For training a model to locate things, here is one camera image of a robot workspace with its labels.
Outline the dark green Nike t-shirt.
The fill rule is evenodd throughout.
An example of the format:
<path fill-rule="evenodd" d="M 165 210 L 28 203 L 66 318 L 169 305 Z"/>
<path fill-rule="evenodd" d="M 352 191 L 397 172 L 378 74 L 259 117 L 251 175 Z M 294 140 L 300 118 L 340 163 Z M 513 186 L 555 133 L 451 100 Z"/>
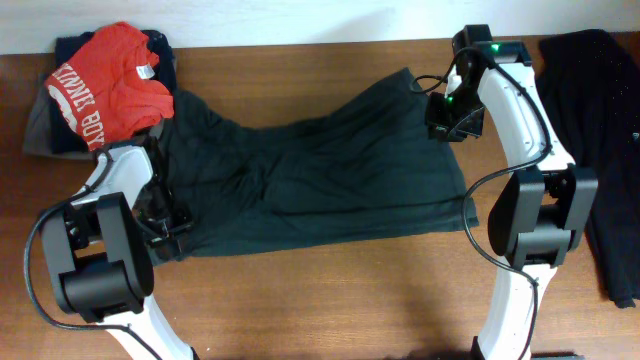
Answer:
<path fill-rule="evenodd" d="M 315 119 L 249 128 L 179 90 L 159 145 L 193 225 L 158 263 L 478 225 L 451 147 L 432 139 L 408 69 Z"/>

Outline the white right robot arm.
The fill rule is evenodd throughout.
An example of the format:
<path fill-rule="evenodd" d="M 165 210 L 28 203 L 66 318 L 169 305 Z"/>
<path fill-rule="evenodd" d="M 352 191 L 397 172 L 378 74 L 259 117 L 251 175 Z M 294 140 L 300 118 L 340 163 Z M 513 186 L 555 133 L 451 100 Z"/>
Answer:
<path fill-rule="evenodd" d="M 439 141 L 478 138 L 491 116 L 506 168 L 477 180 L 472 194 L 509 178 L 488 216 L 492 250 L 471 244 L 497 269 L 487 319 L 472 340 L 472 359 L 529 359 L 544 293 L 580 243 L 598 188 L 595 172 L 580 167 L 555 134 L 539 98 L 526 45 L 496 41 L 486 24 L 466 25 L 452 39 L 453 59 L 438 84 L 425 90 L 425 122 Z"/>

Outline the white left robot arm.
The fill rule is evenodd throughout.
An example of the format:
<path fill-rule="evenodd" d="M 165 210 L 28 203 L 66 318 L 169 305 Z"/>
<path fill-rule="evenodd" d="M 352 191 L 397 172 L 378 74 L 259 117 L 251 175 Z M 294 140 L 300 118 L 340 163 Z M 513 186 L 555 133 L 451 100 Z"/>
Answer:
<path fill-rule="evenodd" d="M 156 138 L 139 136 L 94 153 L 81 189 L 45 210 L 29 237 L 39 238 L 58 307 L 79 315 L 72 331 L 105 330 L 133 359 L 194 359 L 153 295 L 152 261 L 183 252 L 193 220 L 166 183 Z"/>

